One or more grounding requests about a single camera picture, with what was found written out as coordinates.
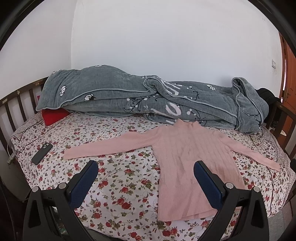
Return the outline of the pink knit sweater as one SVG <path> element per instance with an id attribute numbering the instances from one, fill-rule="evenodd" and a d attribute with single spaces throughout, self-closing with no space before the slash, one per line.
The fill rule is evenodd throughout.
<path id="1" fill-rule="evenodd" d="M 158 220 L 175 221 L 204 218 L 215 214 L 198 184 L 193 168 L 196 161 L 224 182 L 245 188 L 233 153 L 279 171 L 277 162 L 249 149 L 226 134 L 201 126 L 198 122 L 177 120 L 172 126 L 159 126 L 143 133 L 126 132 L 118 137 L 72 147 L 64 159 L 77 159 L 124 153 L 151 147 L 160 168 Z"/>

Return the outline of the black clothing on footboard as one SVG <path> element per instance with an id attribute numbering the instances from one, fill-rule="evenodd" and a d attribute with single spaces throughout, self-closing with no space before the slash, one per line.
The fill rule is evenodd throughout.
<path id="1" fill-rule="evenodd" d="M 275 106 L 276 102 L 280 102 L 280 99 L 266 88 L 257 89 L 256 92 L 268 104 L 269 110 Z"/>

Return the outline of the black smartphone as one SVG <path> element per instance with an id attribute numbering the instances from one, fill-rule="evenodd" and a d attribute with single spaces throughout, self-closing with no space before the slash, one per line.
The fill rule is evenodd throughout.
<path id="1" fill-rule="evenodd" d="M 32 163 L 38 165 L 43 158 L 48 154 L 48 152 L 52 149 L 53 145 L 50 143 L 45 143 L 41 148 L 36 152 L 36 154 L 32 157 Z"/>

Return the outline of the red pillow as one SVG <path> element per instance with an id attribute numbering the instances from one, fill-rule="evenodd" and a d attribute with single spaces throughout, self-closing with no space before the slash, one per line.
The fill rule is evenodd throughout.
<path id="1" fill-rule="evenodd" d="M 65 118 L 66 116 L 68 116 L 70 113 L 63 109 L 43 109 L 42 110 L 42 116 L 43 116 L 43 120 L 45 122 L 45 126 L 50 126 L 54 123 L 56 123 L 57 121 Z"/>

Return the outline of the dark wooden footboard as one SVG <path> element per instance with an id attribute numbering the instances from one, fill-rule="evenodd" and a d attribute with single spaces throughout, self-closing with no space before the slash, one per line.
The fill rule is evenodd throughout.
<path id="1" fill-rule="evenodd" d="M 276 101 L 271 105 L 271 111 L 266 121 L 266 128 L 271 128 L 271 133 L 276 138 L 280 147 L 292 160 L 295 158 L 295 146 L 288 153 L 286 147 L 295 130 L 295 113 L 284 106 L 281 102 Z"/>

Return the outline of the dark wooden headboard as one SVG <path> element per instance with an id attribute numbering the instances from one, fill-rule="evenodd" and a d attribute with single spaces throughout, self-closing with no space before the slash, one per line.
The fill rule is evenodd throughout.
<path id="1" fill-rule="evenodd" d="M 41 78 L 1 99 L 1 149 L 11 154 L 11 135 L 34 116 L 38 103 L 38 96 L 43 90 L 47 78 Z"/>

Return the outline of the orange wooden door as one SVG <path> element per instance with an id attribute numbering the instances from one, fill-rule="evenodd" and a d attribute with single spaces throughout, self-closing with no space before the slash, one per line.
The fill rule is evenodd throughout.
<path id="1" fill-rule="evenodd" d="M 282 104 L 295 114 L 295 55 L 282 34 L 280 34 L 280 43 L 282 51 L 280 99 Z"/>

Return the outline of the grey floral quilt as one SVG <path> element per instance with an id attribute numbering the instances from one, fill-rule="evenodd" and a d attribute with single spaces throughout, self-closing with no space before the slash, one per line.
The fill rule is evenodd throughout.
<path id="1" fill-rule="evenodd" d="M 255 133 L 269 107 L 244 78 L 230 87 L 194 81 L 167 82 L 156 75 L 132 75 L 109 65 L 58 70 L 46 80 L 36 110 L 60 109 L 104 117 L 142 114 L 147 120 Z"/>

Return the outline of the white wall switch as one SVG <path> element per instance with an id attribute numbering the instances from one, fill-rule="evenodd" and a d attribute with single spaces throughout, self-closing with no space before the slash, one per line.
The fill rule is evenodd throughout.
<path id="1" fill-rule="evenodd" d="M 274 60 L 272 60 L 272 65 L 271 66 L 272 66 L 273 69 L 276 69 L 276 62 Z"/>

